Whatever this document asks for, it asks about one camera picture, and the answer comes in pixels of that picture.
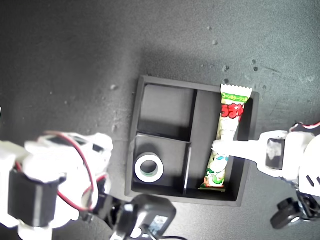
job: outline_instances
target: white tape roll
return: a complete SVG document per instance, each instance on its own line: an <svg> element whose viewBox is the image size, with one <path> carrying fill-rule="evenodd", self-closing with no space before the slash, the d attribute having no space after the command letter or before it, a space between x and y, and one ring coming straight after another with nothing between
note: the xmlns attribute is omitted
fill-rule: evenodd
<svg viewBox="0 0 320 240"><path fill-rule="evenodd" d="M141 169L141 165L146 161L155 162L156 168L154 171L144 172ZM164 164L156 154L152 152L145 152L138 157L135 163L134 171L138 179L141 181L145 183L154 183L158 181L164 174Z"/></svg>

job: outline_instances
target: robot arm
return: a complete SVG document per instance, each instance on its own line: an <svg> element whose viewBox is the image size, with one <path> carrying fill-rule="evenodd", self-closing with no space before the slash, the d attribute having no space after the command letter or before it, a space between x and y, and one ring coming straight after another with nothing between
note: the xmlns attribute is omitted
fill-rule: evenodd
<svg viewBox="0 0 320 240"><path fill-rule="evenodd" d="M0 141L0 223L17 226L23 240L51 240L53 229L96 216L113 229L113 240L161 238L175 207L155 196L125 202L109 195L112 149L100 133L48 132L24 148Z"/></svg>
<svg viewBox="0 0 320 240"><path fill-rule="evenodd" d="M298 220L320 218L320 205L313 196L320 197L320 123L297 123L287 131L262 133L254 141L214 141L212 149L219 154L247 159L257 164L264 174L281 178L295 189L298 201L288 198L278 204L278 212L271 224L281 229Z"/></svg>

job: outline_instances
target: snack bar wrapper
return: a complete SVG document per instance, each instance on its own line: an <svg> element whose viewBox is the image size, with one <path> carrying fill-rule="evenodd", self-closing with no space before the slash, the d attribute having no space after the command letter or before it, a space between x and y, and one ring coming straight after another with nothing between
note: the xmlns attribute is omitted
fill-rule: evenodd
<svg viewBox="0 0 320 240"><path fill-rule="evenodd" d="M222 84L220 91L221 113L216 139L233 141L252 88ZM228 158L227 155L212 151L200 190L225 191L224 182Z"/></svg>

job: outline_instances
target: black cable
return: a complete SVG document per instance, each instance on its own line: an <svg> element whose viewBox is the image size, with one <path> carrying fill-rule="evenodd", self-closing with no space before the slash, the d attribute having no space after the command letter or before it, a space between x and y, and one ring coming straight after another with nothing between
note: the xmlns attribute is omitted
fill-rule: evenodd
<svg viewBox="0 0 320 240"><path fill-rule="evenodd" d="M160 239L178 239L178 240L187 240L186 238L182 236L163 236Z"/></svg>
<svg viewBox="0 0 320 240"><path fill-rule="evenodd" d="M152 240L158 240L156 238L156 236L149 230L148 226L146 226L145 224L142 226L144 228L144 230L149 234L150 238ZM177 240L187 240L186 238L182 237L182 236L163 236L160 237L160 239L177 239Z"/></svg>

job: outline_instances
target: gray table surface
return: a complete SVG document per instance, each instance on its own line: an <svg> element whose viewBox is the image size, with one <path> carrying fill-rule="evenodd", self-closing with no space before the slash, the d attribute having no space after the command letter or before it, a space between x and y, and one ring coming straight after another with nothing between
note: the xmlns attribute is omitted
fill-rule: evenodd
<svg viewBox="0 0 320 240"><path fill-rule="evenodd" d="M111 193L119 198L139 75L253 88L260 93L256 136L320 120L319 0L5 0L0 26L1 140L23 144L45 130L108 134ZM320 239L317 222L272 229L276 204L293 195L251 164L241 207L175 203L167 234ZM78 221L53 239L104 240L109 233L102 221ZM4 227L0 238L18 239Z"/></svg>

